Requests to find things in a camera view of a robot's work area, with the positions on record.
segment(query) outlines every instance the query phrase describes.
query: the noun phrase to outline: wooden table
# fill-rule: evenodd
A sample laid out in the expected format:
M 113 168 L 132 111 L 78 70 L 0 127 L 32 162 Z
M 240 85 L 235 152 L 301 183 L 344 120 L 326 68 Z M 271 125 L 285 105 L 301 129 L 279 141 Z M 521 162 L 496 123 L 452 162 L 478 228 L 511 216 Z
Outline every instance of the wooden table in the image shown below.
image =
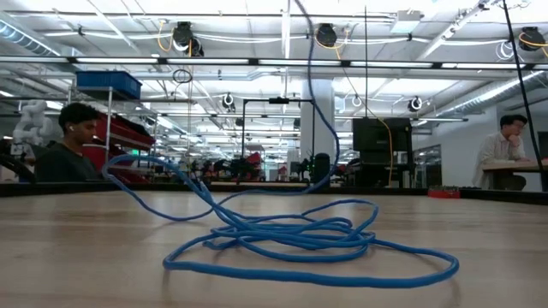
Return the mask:
M 140 195 L 173 215 L 206 208 L 191 193 Z M 248 215 L 295 213 L 340 198 L 249 196 L 234 199 L 229 207 Z M 380 239 L 457 256 L 461 269 L 454 279 L 430 287 L 389 290 L 166 272 L 162 259 L 181 243 L 222 225 L 218 218 L 170 223 L 142 210 L 123 192 L 79 193 L 0 198 L 0 306 L 546 307 L 548 207 L 409 196 L 369 199 L 380 204 L 378 220 L 371 227 Z M 360 222 L 369 214 L 367 207 L 346 205 L 317 216 L 346 216 Z M 184 257 L 240 267 L 384 277 L 424 275 L 446 265 L 381 248 L 337 264 L 285 263 L 243 249 L 215 252 L 202 246 Z
M 544 160 L 542 162 L 544 170 L 548 170 L 548 161 Z M 484 171 L 514 171 L 514 172 L 528 172 L 535 173 L 539 172 L 539 165 L 537 162 L 515 162 L 515 163 L 489 163 L 485 164 L 482 169 Z

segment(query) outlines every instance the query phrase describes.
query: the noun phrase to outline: man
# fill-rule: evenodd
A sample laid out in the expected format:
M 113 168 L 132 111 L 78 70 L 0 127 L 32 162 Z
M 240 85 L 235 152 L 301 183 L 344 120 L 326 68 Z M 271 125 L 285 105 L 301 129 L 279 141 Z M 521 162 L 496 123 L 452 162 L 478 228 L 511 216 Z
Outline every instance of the man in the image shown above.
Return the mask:
M 525 178 L 513 175 L 509 171 L 483 172 L 483 165 L 488 163 L 529 162 L 525 158 L 521 130 L 527 124 L 523 115 L 505 115 L 500 119 L 500 132 L 487 136 L 478 153 L 474 185 L 483 189 L 523 190 Z
M 63 142 L 54 144 L 38 157 L 35 174 L 38 182 L 83 182 L 98 180 L 92 161 L 82 156 L 84 144 L 92 142 L 99 113 L 85 104 L 73 103 L 61 110 L 59 125 Z

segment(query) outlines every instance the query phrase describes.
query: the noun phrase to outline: pillar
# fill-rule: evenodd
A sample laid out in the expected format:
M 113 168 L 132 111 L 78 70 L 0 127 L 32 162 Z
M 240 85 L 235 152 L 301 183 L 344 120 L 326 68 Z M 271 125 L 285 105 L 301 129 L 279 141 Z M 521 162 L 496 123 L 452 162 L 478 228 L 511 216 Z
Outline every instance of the pillar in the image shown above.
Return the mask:
M 325 119 L 335 126 L 335 105 L 332 79 L 312 80 L 316 106 L 325 116 Z M 301 84 L 301 99 L 312 98 L 308 89 L 308 81 Z M 310 160 L 313 147 L 313 131 L 315 132 L 314 155 L 325 153 L 329 155 L 331 163 L 335 162 L 335 139 L 327 126 L 316 112 L 315 127 L 313 127 L 313 106 L 310 103 L 301 103 L 301 161 Z

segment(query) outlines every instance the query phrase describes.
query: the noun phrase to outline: hair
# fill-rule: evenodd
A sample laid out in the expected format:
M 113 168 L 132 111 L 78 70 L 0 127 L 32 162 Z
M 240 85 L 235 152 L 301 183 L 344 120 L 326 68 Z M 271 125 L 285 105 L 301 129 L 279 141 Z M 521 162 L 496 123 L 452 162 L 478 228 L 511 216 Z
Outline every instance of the hair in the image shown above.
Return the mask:
M 79 124 L 84 121 L 97 120 L 99 112 L 93 107 L 82 103 L 72 103 L 61 109 L 59 125 L 64 133 L 67 132 L 67 123 Z
M 527 124 L 527 118 L 523 115 L 504 115 L 500 118 L 500 129 L 503 129 L 504 125 L 512 125 L 514 121 L 522 121 L 523 124 Z

